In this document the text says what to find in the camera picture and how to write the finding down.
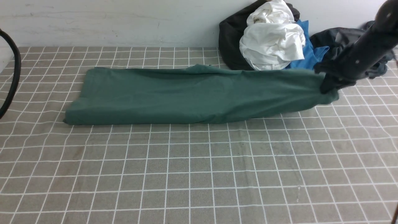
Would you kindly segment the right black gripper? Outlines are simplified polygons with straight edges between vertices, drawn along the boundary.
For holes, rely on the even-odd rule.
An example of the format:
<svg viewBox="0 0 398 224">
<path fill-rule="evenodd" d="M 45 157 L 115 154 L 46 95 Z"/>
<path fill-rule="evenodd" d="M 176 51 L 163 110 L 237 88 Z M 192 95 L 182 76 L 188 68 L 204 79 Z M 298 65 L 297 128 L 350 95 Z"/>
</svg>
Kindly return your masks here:
<svg viewBox="0 0 398 224">
<path fill-rule="evenodd" d="M 352 65 L 337 59 L 317 63 L 314 66 L 314 72 L 324 74 L 320 85 L 322 94 L 352 86 L 356 83 L 356 72 L 352 69 Z"/>
</svg>

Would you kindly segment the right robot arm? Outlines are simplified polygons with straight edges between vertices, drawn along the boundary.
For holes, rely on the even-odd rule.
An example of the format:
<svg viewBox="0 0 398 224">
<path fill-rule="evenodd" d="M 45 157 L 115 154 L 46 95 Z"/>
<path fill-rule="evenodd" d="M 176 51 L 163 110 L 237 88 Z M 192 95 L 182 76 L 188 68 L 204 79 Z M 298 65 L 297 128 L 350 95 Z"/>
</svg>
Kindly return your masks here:
<svg viewBox="0 0 398 224">
<path fill-rule="evenodd" d="M 354 86 L 365 78 L 365 72 L 398 43 L 398 2 L 387 0 L 378 10 L 374 24 L 356 41 L 345 48 L 336 59 L 318 63 L 315 73 L 324 72 L 320 92 L 326 94 Z"/>
</svg>

